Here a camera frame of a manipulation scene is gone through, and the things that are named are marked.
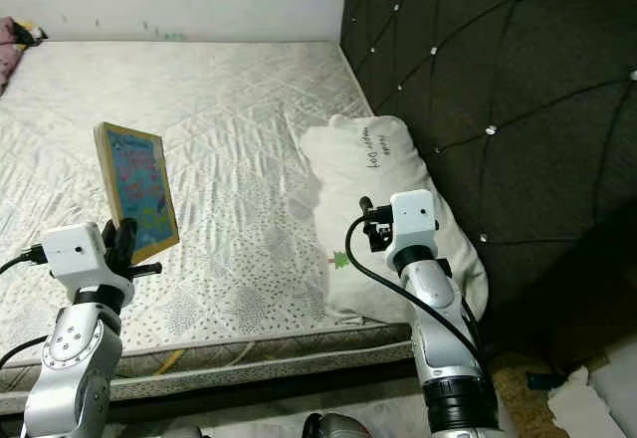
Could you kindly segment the white quilted patterned mattress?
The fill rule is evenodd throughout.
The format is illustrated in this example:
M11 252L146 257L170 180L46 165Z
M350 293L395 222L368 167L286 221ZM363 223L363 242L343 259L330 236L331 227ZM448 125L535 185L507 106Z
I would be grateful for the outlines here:
M405 359L408 328L324 310L299 138L369 107L331 43L50 42L0 100L0 251L108 218L93 128L163 138L179 243L122 314L114 401Z

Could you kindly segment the pink cartoon mouse blanket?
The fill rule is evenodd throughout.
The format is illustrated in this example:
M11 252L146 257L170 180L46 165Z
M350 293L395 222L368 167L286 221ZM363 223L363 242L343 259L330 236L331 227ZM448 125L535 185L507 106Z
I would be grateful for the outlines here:
M8 88L10 78L29 48L40 46L49 38L46 30L33 21L0 18L0 89Z

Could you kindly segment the white box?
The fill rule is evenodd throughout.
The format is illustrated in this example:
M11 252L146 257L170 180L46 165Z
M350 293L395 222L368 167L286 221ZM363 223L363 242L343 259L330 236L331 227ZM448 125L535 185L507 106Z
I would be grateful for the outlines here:
M587 368L573 371L559 388L552 389L547 406L553 424L569 438L609 438L609 411L588 384Z

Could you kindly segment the blue yellow-edged picture book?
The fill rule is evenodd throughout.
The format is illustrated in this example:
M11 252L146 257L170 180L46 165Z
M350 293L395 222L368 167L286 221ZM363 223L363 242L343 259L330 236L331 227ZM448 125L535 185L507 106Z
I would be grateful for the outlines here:
M135 223L132 265L179 243L162 137L102 122L93 128L110 219L121 229Z

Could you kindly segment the dark tufted studded headboard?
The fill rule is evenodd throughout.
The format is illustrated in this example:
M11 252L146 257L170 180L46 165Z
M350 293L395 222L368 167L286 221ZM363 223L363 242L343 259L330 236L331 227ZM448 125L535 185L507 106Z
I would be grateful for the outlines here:
M637 0L344 0L370 109L408 124L490 279L494 352L574 369L637 329Z

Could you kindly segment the white pillow with green tree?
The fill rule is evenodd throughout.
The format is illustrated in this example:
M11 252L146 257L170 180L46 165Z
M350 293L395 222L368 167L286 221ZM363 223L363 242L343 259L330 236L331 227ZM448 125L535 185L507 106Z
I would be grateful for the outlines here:
M434 192L440 230L434 235L440 256L450 262L454 280L478 319L486 313L490 288L473 243L452 216L449 203L436 191L426 163L418 154L408 125L397 116L336 114L327 125L307 128L300 139L306 165L318 179L314 224L326 255L324 309L342 323L408 323L405 299L359 273L347 260L344 237L351 221L362 215L359 198L388 205L394 193L411 189ZM402 285L383 253L369 251L367 237L353 237L356 259L373 273Z

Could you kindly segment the brown cardboard piece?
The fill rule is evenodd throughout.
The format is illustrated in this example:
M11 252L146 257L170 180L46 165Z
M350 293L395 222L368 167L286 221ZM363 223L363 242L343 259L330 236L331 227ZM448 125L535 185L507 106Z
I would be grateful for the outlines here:
M540 357L504 352L490 360L490 371L502 406L509 415L518 438L569 438L553 423L547 392L531 389L529 373L550 373L550 366Z

